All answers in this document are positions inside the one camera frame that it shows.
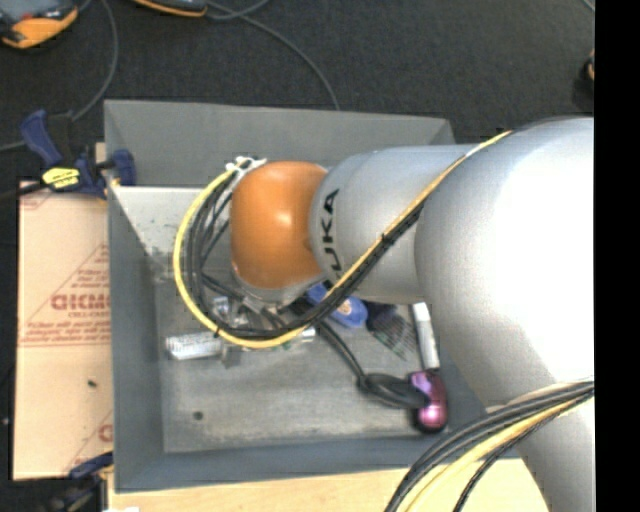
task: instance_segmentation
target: yellow cable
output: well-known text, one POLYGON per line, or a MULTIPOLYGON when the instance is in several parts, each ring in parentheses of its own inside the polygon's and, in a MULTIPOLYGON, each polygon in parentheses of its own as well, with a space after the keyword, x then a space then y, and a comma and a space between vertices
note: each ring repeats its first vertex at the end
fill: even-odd
POLYGON ((568 402, 561 403, 559 405, 555 405, 544 411, 535 414, 525 420, 522 420, 510 427, 501 430, 494 436, 490 437, 486 441, 478 444, 473 449, 469 450, 462 457, 457 459, 455 462, 445 467, 442 471, 437 474, 430 476, 427 474, 422 481, 420 482, 420 487, 417 488, 414 492, 410 493, 408 496, 413 496, 413 499, 409 503, 407 507, 403 507, 402 503, 398 510, 403 510, 404 512, 417 512, 420 510, 420 507, 426 505, 427 499, 442 485, 446 483, 446 481, 450 481, 452 478, 457 477, 460 473, 465 471, 471 464, 476 462, 481 457, 484 457, 489 452, 494 449, 502 446, 505 443, 508 443, 512 439, 515 439, 517 436, 525 432, 527 429, 532 426, 544 421, 545 419, 553 416, 558 412, 566 413, 571 408, 573 408, 579 399, 572 399, 568 402))
MULTIPOLYGON (((353 265, 351 265, 351 267, 349 267, 349 269, 344 273, 344 275, 327 292, 325 299, 333 295, 333 293, 335 293, 335 291, 347 279, 349 279, 349 277, 353 275, 353 273, 360 267, 360 265, 364 262, 364 260, 368 258, 369 255, 371 255, 371 253, 380 245, 384 237, 387 236, 398 224, 400 224, 417 205, 419 205, 422 201, 424 201, 455 168, 457 168, 462 162, 467 160, 471 155, 477 153, 478 151, 484 149, 487 146, 495 144, 500 139, 507 136, 509 133, 511 132, 501 133, 500 135, 497 135, 496 137, 493 137, 492 139, 489 139, 488 141, 477 145, 471 151, 469 151, 468 153, 458 158, 455 162, 450 164, 444 171, 442 171, 436 177, 436 179, 433 180, 431 183, 429 183, 429 185, 425 189, 423 189, 423 191, 410 203, 410 205, 399 216, 396 217, 396 219, 384 231, 383 235, 378 237, 378 239, 365 251, 365 253, 362 256, 360 256, 360 258, 358 258, 358 260, 353 265)), ((206 199, 209 197, 209 195, 216 188, 218 188, 218 186, 220 186, 220 184, 224 182, 224 180, 226 180, 234 171, 235 169, 230 169, 222 173, 220 176, 218 176, 204 190, 202 190, 200 194, 198 194, 196 199, 189 206, 189 209, 187 210, 187 213, 185 214, 184 218, 182 219, 182 222, 180 223, 180 227, 178 228, 178 232, 176 234, 176 241, 173 247, 174 279, 175 279, 178 291, 180 293, 180 296, 182 297, 182 300, 184 301, 185 305, 187 306, 189 311, 191 311, 191 313, 205 327, 211 329, 217 335, 221 336, 222 338, 224 338, 225 340, 231 343, 235 343, 236 345, 240 345, 247 348, 256 348, 256 349, 271 348, 278 345, 282 345, 283 343, 286 343, 287 341, 295 338, 298 334, 300 334, 307 327, 309 327, 310 324, 306 324, 296 329, 292 329, 291 331, 285 334, 282 334, 280 336, 276 336, 274 338, 270 338, 264 341, 256 341, 256 340, 250 340, 246 338, 239 338, 225 331, 224 329, 220 328, 220 326, 218 326, 213 320, 211 320, 208 316, 206 316, 202 312, 202 310, 200 310, 200 308, 193 302, 186 288, 184 280, 182 278, 182 269, 180 266, 180 255, 182 253, 184 237, 187 233, 187 229, 189 228, 189 224, 191 223, 191 220, 193 219, 194 215, 197 213, 202 203, 204 203, 206 199)))

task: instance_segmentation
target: wire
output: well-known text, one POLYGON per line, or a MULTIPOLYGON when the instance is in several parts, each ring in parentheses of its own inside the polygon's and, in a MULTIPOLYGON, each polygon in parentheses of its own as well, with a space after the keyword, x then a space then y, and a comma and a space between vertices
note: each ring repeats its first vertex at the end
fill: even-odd
MULTIPOLYGON (((86 0, 85 3, 79 7, 79 11, 81 12, 84 11, 91 4, 91 2, 92 0, 86 0)), ((89 102, 84 107, 82 107, 80 110, 72 114, 71 116, 72 122, 79 121, 91 109, 93 109, 96 106, 96 104, 102 99, 107 89, 111 85, 111 82, 113 81, 113 77, 116 73, 116 68, 118 66, 119 53, 120 53, 120 38, 118 36, 118 26, 116 24, 116 20, 113 15, 113 11, 111 10, 111 7, 109 6, 107 0, 100 0, 100 2, 102 3, 102 6, 104 7, 104 10, 107 13, 107 17, 109 19, 109 25, 111 28, 111 37, 112 37, 112 44, 113 44, 111 64, 109 66, 107 77, 105 78, 105 81, 103 82, 98 92, 89 100, 89 102)), ((3 144, 0 146, 0 153, 3 153, 5 151, 20 149, 24 146, 26 146, 26 143, 24 141, 16 141, 16 142, 10 142, 8 144, 3 144)))
POLYGON ((581 403, 582 401, 583 400, 575 400, 550 407, 542 412, 531 416, 530 418, 519 421, 514 425, 511 425, 499 431, 498 433, 493 434, 487 440, 483 441, 472 450, 465 453, 451 465, 447 466, 433 479, 427 481, 426 484, 418 491, 418 494, 413 498, 407 510, 421 510, 422 504, 424 504, 426 500, 429 499, 429 496, 433 495, 433 493, 447 481, 454 479, 458 475, 460 475, 470 464, 488 453, 502 453, 503 450, 506 450, 515 442, 519 442, 520 440, 528 437, 542 424, 545 424, 547 421, 551 421, 552 419, 558 417, 560 414, 573 409, 578 403, 581 403))
MULTIPOLYGON (((87 3, 83 6, 83 8, 89 5, 90 1, 91 0, 88 0, 87 3)), ((107 89, 111 85, 111 82, 113 81, 113 77, 116 73, 116 68, 118 67, 118 59, 120 54, 120 38, 118 36, 118 26, 116 24, 116 19, 113 15, 113 11, 111 10, 111 7, 109 7, 107 0, 100 0, 100 2, 102 3, 102 6, 104 7, 104 10, 107 13, 107 17, 109 18, 109 26, 111 28, 111 38, 112 38, 112 44, 113 44, 111 65, 109 66, 109 72, 107 74, 105 81, 102 84, 102 87, 100 87, 100 89, 93 96, 93 98, 89 100, 89 103, 87 103, 83 108, 81 108, 78 112, 76 112, 71 116, 72 122, 76 122, 82 117, 84 117, 87 114, 87 112, 89 112, 93 107, 95 107, 96 104, 102 99, 104 94, 107 92, 107 89)))
MULTIPOLYGON (((331 102, 333 103, 333 106, 336 110, 341 110, 340 107, 340 103, 338 102, 338 98, 333 90, 333 87, 331 86, 329 80, 327 80, 327 77, 324 75, 324 73, 320 70, 320 68, 316 65, 316 63, 311 60, 311 58, 309 58, 307 56, 307 54, 305 54, 299 46, 297 46, 295 43, 293 43, 292 41, 290 41, 289 39, 287 39, 285 36, 283 36, 282 34, 280 34, 279 32, 276 32, 274 29, 264 25, 263 23, 260 23, 259 21, 254 20, 253 18, 249 18, 248 16, 245 16, 244 13, 246 11, 251 10, 251 12, 253 10, 256 10, 259 7, 262 7, 263 5, 265 5, 267 3, 267 1, 261 1, 258 2, 257 4, 255 4, 254 6, 250 7, 249 9, 245 9, 244 11, 233 11, 231 9, 228 9, 227 7, 224 7, 223 5, 220 5, 216 2, 213 2, 211 0, 207 1, 207 4, 209 4, 211 7, 213 7, 214 9, 218 9, 220 11, 226 12, 228 14, 227 18, 223 18, 223 19, 236 19, 239 18, 243 21, 245 21, 246 23, 249 23, 250 25, 253 25, 256 28, 259 28, 260 30, 266 32, 267 34, 269 34, 271 37, 273 37, 274 39, 276 39, 277 41, 279 41, 280 43, 282 43, 283 45, 285 45, 287 48, 289 48, 291 51, 293 51, 295 54, 297 54, 311 69, 312 71, 316 74, 316 76, 320 79, 320 81, 322 82, 322 85, 324 86, 324 88, 326 89, 327 93, 329 94, 329 96, 331 97, 331 102)), ((206 17, 214 20, 214 21, 220 21, 220 17, 219 16, 215 16, 212 14, 205 14, 206 17)))
POLYGON ((42 190, 43 188, 46 188, 46 186, 47 185, 45 185, 42 182, 37 182, 37 183, 31 183, 29 185, 25 185, 24 187, 20 187, 18 189, 2 192, 0 194, 0 204, 4 203, 5 201, 10 201, 12 199, 17 199, 18 197, 25 196, 27 194, 31 194, 33 192, 37 192, 38 190, 42 190))
MULTIPOLYGON (((300 314, 308 308, 309 305, 301 300, 289 306, 295 314, 300 314)), ((316 329, 351 368, 357 378, 358 388, 362 392, 396 408, 420 409, 429 405, 429 399, 407 380, 381 373, 365 373, 353 352, 327 322, 321 321, 316 325, 316 329)))
POLYGON ((424 202, 429 195, 442 183, 442 181, 460 164, 469 159, 478 151, 495 144, 510 132, 504 132, 492 139, 479 144, 465 155, 459 157, 436 177, 422 192, 409 204, 409 206, 387 227, 387 229, 374 241, 367 251, 342 275, 342 277, 329 289, 324 299, 304 315, 289 322, 279 329, 246 329, 235 328, 228 325, 220 318, 216 318, 211 312, 205 313, 202 305, 202 289, 197 279, 193 280, 193 272, 197 273, 197 264, 193 255, 194 239, 197 239, 198 230, 202 229, 203 219, 209 214, 206 206, 212 207, 217 198, 230 183, 238 178, 240 168, 230 168, 219 175, 207 187, 205 187, 189 206, 180 223, 176 234, 173 251, 173 271, 176 287, 185 305, 192 314, 207 328, 217 335, 237 345, 248 348, 270 348, 286 343, 293 339, 310 325, 316 324, 330 315, 344 299, 364 280, 371 272, 375 264, 382 258, 385 252, 418 220, 424 202))
POLYGON ((533 398, 510 403, 486 417, 462 426, 439 443, 433 445, 411 467, 409 472, 396 489, 385 512, 396 512, 409 493, 418 485, 424 489, 438 475, 431 472, 438 465, 461 450, 477 445, 478 442, 491 438, 505 428, 511 427, 519 421, 530 419, 533 415, 561 404, 568 404, 574 400, 586 400, 593 396, 593 381, 577 382, 564 385, 560 389, 541 390, 533 398))
POLYGON ((502 444, 501 446, 498 446, 493 451, 491 451, 487 455, 487 458, 484 460, 484 462, 480 465, 480 467, 476 470, 476 472, 467 482, 467 485, 465 486, 464 490, 460 494, 458 501, 456 502, 456 505, 452 510, 452 512, 462 512, 464 505, 466 504, 467 500, 469 499, 469 496, 471 495, 471 491, 473 491, 473 489, 476 487, 480 479, 486 474, 486 472, 496 463, 496 461, 502 455, 504 455, 511 448, 514 448, 518 443, 520 443, 521 441, 529 437, 534 432, 537 432, 548 423, 551 423, 551 421, 553 421, 554 419, 555 419, 555 416, 549 416, 547 418, 544 418, 543 420, 536 423, 529 429, 525 430, 518 436, 511 439, 510 441, 502 444))
MULTIPOLYGON (((211 14, 209 12, 207 12, 206 16, 209 19, 212 19, 214 21, 231 21, 231 20, 235 20, 236 18, 240 18, 241 16, 245 16, 247 14, 251 14, 252 12, 257 11, 258 9, 261 9, 262 7, 264 7, 265 5, 267 5, 271 0, 261 0, 260 2, 247 7, 246 9, 243 9, 241 11, 230 11, 228 10, 228 12, 230 14, 222 14, 222 15, 216 15, 216 14, 211 14)), ((209 5, 211 7, 213 7, 214 9, 220 9, 219 7, 217 7, 216 5, 214 5, 213 3, 209 3, 209 5)))

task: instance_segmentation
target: cable bundle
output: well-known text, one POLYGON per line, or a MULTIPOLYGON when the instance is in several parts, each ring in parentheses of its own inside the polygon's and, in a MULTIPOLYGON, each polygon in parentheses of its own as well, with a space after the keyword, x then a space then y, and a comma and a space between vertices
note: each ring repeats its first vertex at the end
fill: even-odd
POLYGON ((416 461, 398 486, 385 512, 421 510, 421 504, 447 479, 486 457, 453 509, 453 512, 460 512, 471 490, 503 453, 554 418, 591 399, 594 394, 593 381, 573 383, 511 403, 461 427, 416 461), (437 471, 440 469, 438 465, 460 453, 462 455, 455 462, 437 471))
MULTIPOLYGON (((249 348, 281 345, 295 338, 310 325, 317 325, 339 307, 398 238, 417 222, 424 202, 440 183, 472 155, 495 144, 509 133, 504 132, 479 144, 444 169, 349 267, 315 307, 289 322, 276 320, 277 315, 270 314, 263 308, 260 314, 272 324, 272 329, 233 327, 207 307, 204 296, 205 287, 214 290, 217 288, 229 296, 233 296, 234 293, 238 295, 237 292, 222 289, 219 283, 216 283, 211 276, 205 275, 202 270, 206 257, 219 240, 221 235, 219 231, 226 230, 228 227, 225 223, 217 228, 218 232, 215 231, 216 222, 232 197, 233 187, 229 187, 246 172, 246 169, 240 167, 242 164, 230 166, 196 197, 178 228, 173 251, 173 271, 178 291, 193 315, 227 341, 249 348), (223 197, 223 194, 223 203, 218 206, 218 200, 223 197)), ((246 164, 247 160, 250 159, 242 160, 243 164, 246 164)))

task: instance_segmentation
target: blue clamp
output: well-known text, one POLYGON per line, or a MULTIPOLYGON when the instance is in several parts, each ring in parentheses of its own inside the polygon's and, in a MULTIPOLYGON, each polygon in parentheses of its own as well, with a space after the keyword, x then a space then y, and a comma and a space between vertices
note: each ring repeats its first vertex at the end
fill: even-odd
MULTIPOLYGON (((327 289, 322 283, 318 283, 307 290, 307 301, 314 306, 327 294, 327 289)), ((350 327, 362 327, 367 320, 367 308, 357 297, 349 296, 331 313, 330 318, 339 324, 350 327)))
POLYGON ((118 149, 109 160, 101 163, 95 163, 86 153, 74 157, 69 148, 70 117, 55 116, 52 121, 48 122, 46 111, 38 110, 20 124, 27 147, 40 155, 44 162, 41 181, 52 191, 78 192, 106 199, 107 184, 100 171, 114 167, 121 185, 135 185, 136 168, 129 151, 118 149))
POLYGON ((38 110, 29 115, 20 123, 20 133, 27 147, 40 155, 44 161, 45 169, 58 165, 63 160, 63 155, 51 140, 47 129, 47 113, 38 110))

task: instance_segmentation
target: blue object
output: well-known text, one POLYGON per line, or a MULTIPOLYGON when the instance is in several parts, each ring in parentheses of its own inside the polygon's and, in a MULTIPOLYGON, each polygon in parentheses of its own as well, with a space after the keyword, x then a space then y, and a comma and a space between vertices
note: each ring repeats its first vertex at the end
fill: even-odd
POLYGON ((113 464, 113 452, 103 453, 83 462, 69 472, 71 480, 81 480, 113 464))
MULTIPOLYGON (((324 299, 327 289, 322 283, 318 283, 307 290, 307 300, 314 306, 324 299)), ((357 297, 349 296, 330 315, 340 325, 356 328, 362 327, 367 321, 367 308, 357 297)))
POLYGON ((24 119, 20 123, 20 133, 27 147, 44 160, 45 169, 62 162, 62 153, 60 153, 49 136, 46 111, 37 110, 24 119))
POLYGON ((56 127, 60 126, 63 130, 54 131, 52 138, 45 110, 30 114, 20 124, 27 147, 44 161, 42 180, 53 192, 78 192, 106 199, 107 184, 100 171, 110 167, 117 168, 121 185, 135 185, 136 168, 129 151, 118 149, 110 160, 99 164, 90 160, 85 153, 74 157, 69 148, 67 130, 64 129, 67 126, 56 123, 56 127))
POLYGON ((136 166, 133 163, 133 156, 126 149, 117 149, 111 155, 111 160, 118 169, 120 185, 130 187, 136 184, 136 166))

